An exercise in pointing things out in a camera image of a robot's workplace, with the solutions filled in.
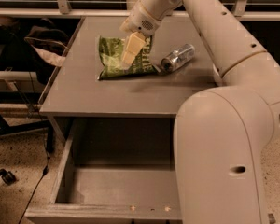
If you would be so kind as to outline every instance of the silver can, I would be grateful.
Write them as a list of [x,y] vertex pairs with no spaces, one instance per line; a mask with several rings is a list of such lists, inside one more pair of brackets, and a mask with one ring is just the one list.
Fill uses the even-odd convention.
[[161,60],[161,70],[165,73],[173,73],[175,70],[190,61],[195,54],[195,48],[191,44],[173,50]]

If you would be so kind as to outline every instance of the speckled floor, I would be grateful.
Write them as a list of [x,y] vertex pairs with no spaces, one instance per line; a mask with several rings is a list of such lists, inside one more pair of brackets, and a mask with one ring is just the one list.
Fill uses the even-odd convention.
[[[27,120],[25,112],[6,112],[9,124],[34,121]],[[18,181],[7,186],[0,178],[0,224],[31,224],[22,214],[42,176],[47,163],[44,149],[45,131],[35,131],[0,137],[0,169],[11,171]],[[40,182],[30,206],[49,203],[63,144],[55,141],[55,151],[50,154],[49,172]],[[273,213],[280,224],[280,138],[263,150],[262,168],[264,175],[268,213]]]

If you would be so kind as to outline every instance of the green chip bag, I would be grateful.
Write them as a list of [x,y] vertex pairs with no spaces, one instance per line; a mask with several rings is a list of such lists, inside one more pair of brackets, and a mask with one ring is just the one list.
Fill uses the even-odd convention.
[[100,37],[99,54],[104,69],[99,76],[99,80],[156,73],[157,70],[149,61],[151,40],[151,38],[147,38],[147,44],[136,56],[131,67],[128,70],[124,70],[121,67],[121,54],[123,52],[125,40],[120,38]]

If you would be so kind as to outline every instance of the open drawer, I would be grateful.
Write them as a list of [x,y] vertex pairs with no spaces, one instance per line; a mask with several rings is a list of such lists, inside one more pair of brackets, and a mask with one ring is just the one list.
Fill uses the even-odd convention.
[[172,119],[75,119],[34,223],[182,223]]

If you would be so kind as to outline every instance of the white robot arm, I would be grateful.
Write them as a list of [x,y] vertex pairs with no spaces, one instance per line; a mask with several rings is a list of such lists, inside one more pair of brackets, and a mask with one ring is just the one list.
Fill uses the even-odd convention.
[[153,35],[180,1],[224,85],[188,98],[175,119],[183,223],[268,224],[260,156],[280,136],[280,66],[218,0],[140,0],[124,30]]

